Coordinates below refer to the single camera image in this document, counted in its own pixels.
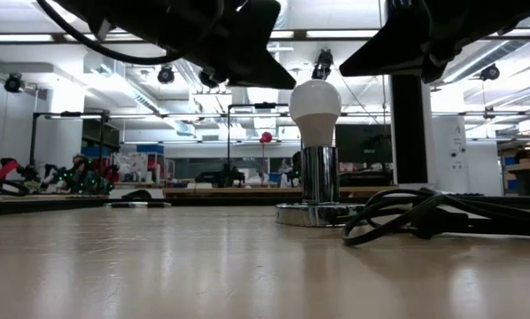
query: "lamp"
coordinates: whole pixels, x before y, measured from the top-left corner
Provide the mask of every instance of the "lamp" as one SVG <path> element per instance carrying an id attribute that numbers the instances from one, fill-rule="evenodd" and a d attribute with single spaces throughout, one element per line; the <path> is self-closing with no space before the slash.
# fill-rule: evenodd
<path id="1" fill-rule="evenodd" d="M 332 135 L 340 116 L 336 88 L 311 80 L 291 94 L 289 112 L 302 136 L 300 157 L 302 203 L 277 205 L 277 223 L 323 227 L 343 224 L 357 205 L 339 203 L 338 150 Z"/>

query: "red object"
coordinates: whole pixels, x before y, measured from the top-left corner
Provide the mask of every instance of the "red object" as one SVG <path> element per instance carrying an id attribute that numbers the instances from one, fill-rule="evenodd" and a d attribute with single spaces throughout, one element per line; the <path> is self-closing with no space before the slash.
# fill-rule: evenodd
<path id="1" fill-rule="evenodd" d="M 269 132 L 263 132 L 259 142 L 263 148 L 263 156 L 261 157 L 261 186 L 265 179 L 265 143 L 270 143 L 273 140 L 273 136 Z"/>
<path id="2" fill-rule="evenodd" d="M 261 139 L 259 140 L 259 142 L 270 143 L 272 140 L 273 140 L 273 136 L 271 135 L 271 133 L 263 132 L 263 134 L 261 134 Z"/>
<path id="3" fill-rule="evenodd" d="M 4 179 L 5 177 L 7 177 L 7 175 L 9 173 L 11 173 L 12 171 L 14 171 L 15 169 L 17 169 L 17 167 L 19 167 L 19 163 L 17 163 L 17 160 L 15 159 L 9 159 L 6 164 L 4 164 L 4 160 L 5 159 L 2 159 L 2 167 L 0 169 L 0 178 L 1 179 Z"/>

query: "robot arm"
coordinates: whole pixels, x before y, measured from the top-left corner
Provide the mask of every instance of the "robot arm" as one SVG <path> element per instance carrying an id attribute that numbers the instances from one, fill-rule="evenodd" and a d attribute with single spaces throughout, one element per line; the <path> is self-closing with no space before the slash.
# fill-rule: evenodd
<path id="1" fill-rule="evenodd" d="M 276 0 L 56 0 L 88 22 L 97 39 L 120 27 L 167 52 L 159 58 L 131 57 L 91 41 L 71 27 L 46 0 L 43 10 L 68 34 L 94 51 L 122 62 L 159 65 L 185 58 L 202 67 L 209 87 L 292 89 L 295 80 L 267 51 L 280 11 Z"/>
<path id="2" fill-rule="evenodd" d="M 530 0 L 386 0 L 387 23 L 340 66 L 344 76 L 414 74 L 442 77 L 462 48 L 507 33 L 530 16 Z"/>

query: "chrome lamp base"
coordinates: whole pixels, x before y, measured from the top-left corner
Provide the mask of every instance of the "chrome lamp base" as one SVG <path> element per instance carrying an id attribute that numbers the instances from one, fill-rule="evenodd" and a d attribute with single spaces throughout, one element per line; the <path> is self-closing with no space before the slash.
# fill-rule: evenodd
<path id="1" fill-rule="evenodd" d="M 301 227 L 341 227 L 356 214 L 359 204 L 279 204 L 276 222 Z"/>

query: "wooden table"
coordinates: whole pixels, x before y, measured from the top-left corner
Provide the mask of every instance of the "wooden table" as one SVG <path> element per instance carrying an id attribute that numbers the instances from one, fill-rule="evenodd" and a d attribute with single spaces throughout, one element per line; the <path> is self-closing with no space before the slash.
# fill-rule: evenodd
<path id="1" fill-rule="evenodd" d="M 0 201 L 18 201 L 18 200 L 65 200 L 79 198 L 107 198 L 107 195 L 78 195 L 78 194 L 36 194 L 23 197 L 0 195 Z"/>
<path id="2" fill-rule="evenodd" d="M 346 248 L 272 207 L 0 216 L 0 318 L 530 319 L 530 239 Z"/>

